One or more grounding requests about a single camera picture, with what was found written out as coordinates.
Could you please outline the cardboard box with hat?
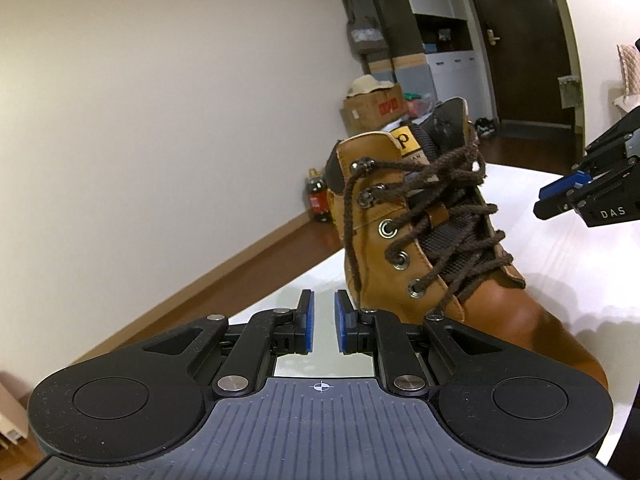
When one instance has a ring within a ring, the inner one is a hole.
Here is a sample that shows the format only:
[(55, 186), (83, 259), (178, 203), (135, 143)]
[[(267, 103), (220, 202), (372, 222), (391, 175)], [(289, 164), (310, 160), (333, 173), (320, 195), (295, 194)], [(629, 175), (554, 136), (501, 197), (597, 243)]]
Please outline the cardboard box with hat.
[(356, 78), (347, 91), (343, 110), (352, 133), (381, 130), (407, 115), (400, 84), (370, 74)]

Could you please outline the dark wooden door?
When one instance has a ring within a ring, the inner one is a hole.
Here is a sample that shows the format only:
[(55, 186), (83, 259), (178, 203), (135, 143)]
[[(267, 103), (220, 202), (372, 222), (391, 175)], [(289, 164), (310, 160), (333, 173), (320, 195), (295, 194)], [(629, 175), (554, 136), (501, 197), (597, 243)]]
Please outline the dark wooden door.
[(485, 40), (498, 118), (569, 129), (559, 78), (570, 55), (556, 0), (472, 0)]

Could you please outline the dark brown shoelace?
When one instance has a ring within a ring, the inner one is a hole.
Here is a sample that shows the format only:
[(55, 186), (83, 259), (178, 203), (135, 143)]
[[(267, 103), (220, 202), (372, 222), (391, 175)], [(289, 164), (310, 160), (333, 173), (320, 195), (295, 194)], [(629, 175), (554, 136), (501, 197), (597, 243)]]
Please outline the dark brown shoelace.
[(375, 131), (337, 143), (326, 163), (346, 282), (360, 309), (414, 322), (430, 311), (459, 321), (479, 290), (524, 278), (490, 221), (486, 164), (468, 127)]

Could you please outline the tan leather lace-up boot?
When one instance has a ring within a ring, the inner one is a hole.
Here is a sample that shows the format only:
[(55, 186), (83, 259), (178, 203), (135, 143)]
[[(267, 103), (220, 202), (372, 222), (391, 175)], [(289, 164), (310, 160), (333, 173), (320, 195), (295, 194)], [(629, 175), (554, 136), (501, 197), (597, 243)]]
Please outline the tan leather lace-up boot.
[(405, 323), (441, 314), (576, 368), (601, 385), (605, 371), (526, 281), (480, 192), (486, 164), (465, 99), (439, 103), (420, 124), (337, 142), (324, 177), (345, 251), (346, 285), (359, 309)]

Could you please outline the bottles with yellow labels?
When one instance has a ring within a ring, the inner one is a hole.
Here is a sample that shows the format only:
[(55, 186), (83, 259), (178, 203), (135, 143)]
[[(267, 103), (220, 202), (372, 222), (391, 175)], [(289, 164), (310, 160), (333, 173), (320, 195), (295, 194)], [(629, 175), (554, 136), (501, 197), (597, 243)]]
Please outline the bottles with yellow labels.
[(332, 214), (328, 202), (328, 188), (321, 171), (316, 168), (308, 170), (305, 192), (314, 220), (330, 222)]

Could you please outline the white drawer cabinet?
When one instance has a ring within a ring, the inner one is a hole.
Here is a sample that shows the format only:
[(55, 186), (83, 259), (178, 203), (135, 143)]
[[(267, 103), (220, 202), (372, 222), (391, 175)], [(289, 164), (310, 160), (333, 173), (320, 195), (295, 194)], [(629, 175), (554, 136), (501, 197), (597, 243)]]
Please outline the white drawer cabinet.
[(430, 53), (426, 56), (439, 101), (465, 99), (472, 120), (493, 118), (482, 59), (473, 50)]

